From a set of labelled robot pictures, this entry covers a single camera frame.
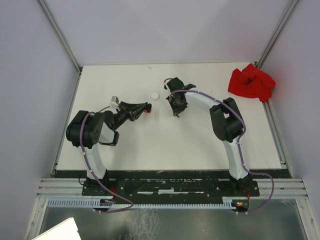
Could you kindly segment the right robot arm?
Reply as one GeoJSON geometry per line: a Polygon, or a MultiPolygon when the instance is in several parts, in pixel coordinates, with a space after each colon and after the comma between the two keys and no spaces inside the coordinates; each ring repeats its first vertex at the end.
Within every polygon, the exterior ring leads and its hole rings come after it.
{"type": "Polygon", "coordinates": [[[193,84],[185,85],[179,78],[167,78],[164,89],[170,92],[166,98],[173,115],[177,117],[188,105],[196,106],[209,113],[215,136],[223,142],[229,164],[229,189],[236,196],[248,189],[250,181],[242,151],[242,136],[246,131],[236,101],[229,97],[224,100],[214,98],[193,84]]]}

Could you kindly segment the white earbud charging case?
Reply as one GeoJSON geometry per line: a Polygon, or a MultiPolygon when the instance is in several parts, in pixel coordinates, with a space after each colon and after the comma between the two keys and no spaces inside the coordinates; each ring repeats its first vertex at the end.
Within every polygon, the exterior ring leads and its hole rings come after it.
{"type": "Polygon", "coordinates": [[[160,94],[158,92],[153,92],[150,97],[152,100],[156,101],[160,99],[160,94]]]}

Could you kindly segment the black earbud charging case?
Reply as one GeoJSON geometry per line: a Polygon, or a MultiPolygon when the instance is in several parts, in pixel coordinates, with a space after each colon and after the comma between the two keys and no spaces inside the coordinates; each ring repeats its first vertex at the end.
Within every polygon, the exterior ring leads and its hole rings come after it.
{"type": "Polygon", "coordinates": [[[152,111],[152,104],[148,103],[145,110],[148,110],[150,113],[152,111]]]}

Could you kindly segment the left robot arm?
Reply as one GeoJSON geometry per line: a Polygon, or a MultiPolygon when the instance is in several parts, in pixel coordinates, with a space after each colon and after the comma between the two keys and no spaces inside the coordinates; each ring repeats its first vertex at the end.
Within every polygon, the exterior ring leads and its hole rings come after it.
{"type": "Polygon", "coordinates": [[[66,139],[81,153],[86,165],[86,177],[95,181],[93,189],[106,195],[111,183],[106,180],[107,169],[102,162],[98,145],[116,146],[118,128],[126,121],[134,122],[142,113],[150,113],[152,104],[127,103],[114,96],[110,105],[97,112],[79,110],[66,129],[66,139]]]}

